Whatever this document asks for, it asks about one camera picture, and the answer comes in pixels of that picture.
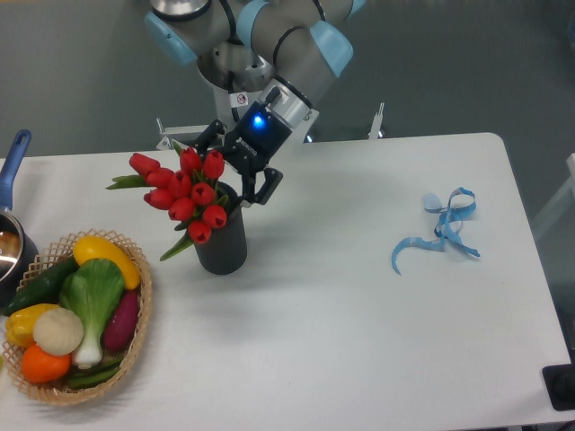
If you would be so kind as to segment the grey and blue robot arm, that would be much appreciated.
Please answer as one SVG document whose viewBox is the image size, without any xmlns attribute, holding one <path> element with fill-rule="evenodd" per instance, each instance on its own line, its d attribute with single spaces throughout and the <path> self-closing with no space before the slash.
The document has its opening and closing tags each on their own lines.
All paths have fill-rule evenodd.
<svg viewBox="0 0 575 431">
<path fill-rule="evenodd" d="M 234 203 L 264 205 L 281 182 L 270 159 L 341 76 L 353 47 L 338 30 L 362 1 L 153 1 L 145 26 L 165 55 L 197 62 L 225 44 L 270 66 L 218 151 L 242 178 Z"/>
</svg>

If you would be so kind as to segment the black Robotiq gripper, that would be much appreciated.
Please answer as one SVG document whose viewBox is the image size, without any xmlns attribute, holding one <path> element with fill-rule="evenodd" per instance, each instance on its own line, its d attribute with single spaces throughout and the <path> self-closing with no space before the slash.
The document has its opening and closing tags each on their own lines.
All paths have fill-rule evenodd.
<svg viewBox="0 0 575 431">
<path fill-rule="evenodd" d="M 193 148 L 199 156 L 205 156 L 210 148 L 222 145 L 225 134 L 224 123 L 215 119 L 194 140 Z M 226 134 L 222 154 L 225 161 L 242 174 L 241 207 L 265 205 L 269 201 L 282 181 L 283 173 L 266 166 L 291 134 L 290 127 L 258 102 L 255 102 L 235 128 Z M 261 171 L 264 182 L 260 189 L 255 191 L 255 173 Z"/>
</svg>

